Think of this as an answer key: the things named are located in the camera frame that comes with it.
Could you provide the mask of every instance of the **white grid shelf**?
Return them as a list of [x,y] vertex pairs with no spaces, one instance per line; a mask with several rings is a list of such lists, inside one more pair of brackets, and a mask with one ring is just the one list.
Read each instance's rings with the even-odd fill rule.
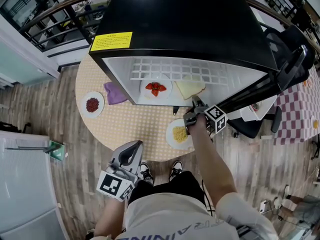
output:
[[135,57],[131,68],[131,80],[169,80],[204,82],[229,86],[227,65],[184,58]]

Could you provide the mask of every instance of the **white t-shirt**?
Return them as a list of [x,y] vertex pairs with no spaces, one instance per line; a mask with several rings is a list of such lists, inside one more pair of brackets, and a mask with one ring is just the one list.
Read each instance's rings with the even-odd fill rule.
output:
[[[126,232],[117,240],[278,239],[272,223],[237,193],[216,205],[216,217],[199,200],[175,193],[157,193],[132,202],[125,216]],[[105,236],[93,240],[107,240]]]

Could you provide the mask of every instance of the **red fruit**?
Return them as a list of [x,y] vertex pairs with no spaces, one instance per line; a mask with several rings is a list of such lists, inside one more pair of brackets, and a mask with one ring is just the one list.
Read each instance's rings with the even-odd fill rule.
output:
[[148,83],[145,88],[147,90],[152,90],[153,89],[152,83]]
[[153,89],[159,89],[160,84],[158,82],[153,82],[152,86],[153,86]]
[[153,89],[152,91],[151,91],[151,93],[154,95],[154,96],[158,96],[158,94],[159,94],[159,90],[156,90],[156,89]]
[[164,85],[160,85],[159,92],[165,91],[167,88]]

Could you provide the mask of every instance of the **yellow label with text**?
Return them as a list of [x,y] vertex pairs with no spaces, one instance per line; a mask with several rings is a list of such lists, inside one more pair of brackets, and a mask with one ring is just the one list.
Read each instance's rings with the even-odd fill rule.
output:
[[91,51],[129,48],[132,32],[97,35],[94,38]]

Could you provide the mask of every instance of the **plate of yellow food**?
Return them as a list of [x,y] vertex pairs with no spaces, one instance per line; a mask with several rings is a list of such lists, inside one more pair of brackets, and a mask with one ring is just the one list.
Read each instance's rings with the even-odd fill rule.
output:
[[168,125],[165,132],[165,140],[176,150],[187,150],[194,145],[191,135],[187,135],[183,119],[176,119]]

